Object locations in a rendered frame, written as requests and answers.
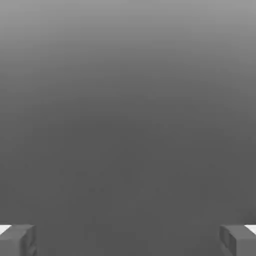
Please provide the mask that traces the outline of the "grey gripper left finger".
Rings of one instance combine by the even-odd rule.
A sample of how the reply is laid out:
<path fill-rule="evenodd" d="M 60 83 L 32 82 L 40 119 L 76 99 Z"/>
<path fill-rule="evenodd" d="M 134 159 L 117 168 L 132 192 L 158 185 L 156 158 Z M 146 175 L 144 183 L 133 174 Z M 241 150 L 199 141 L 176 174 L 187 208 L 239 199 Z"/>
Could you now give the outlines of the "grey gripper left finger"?
<path fill-rule="evenodd" d="M 0 256 L 38 256 L 37 227 L 0 224 Z"/>

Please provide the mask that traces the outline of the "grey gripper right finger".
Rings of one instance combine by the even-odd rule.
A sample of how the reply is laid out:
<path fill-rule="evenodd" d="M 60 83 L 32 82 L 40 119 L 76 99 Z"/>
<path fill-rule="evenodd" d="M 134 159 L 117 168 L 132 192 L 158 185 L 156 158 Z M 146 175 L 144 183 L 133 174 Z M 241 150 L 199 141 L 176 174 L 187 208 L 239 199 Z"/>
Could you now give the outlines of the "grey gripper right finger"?
<path fill-rule="evenodd" d="M 219 241 L 224 256 L 256 256 L 256 224 L 221 225 Z"/>

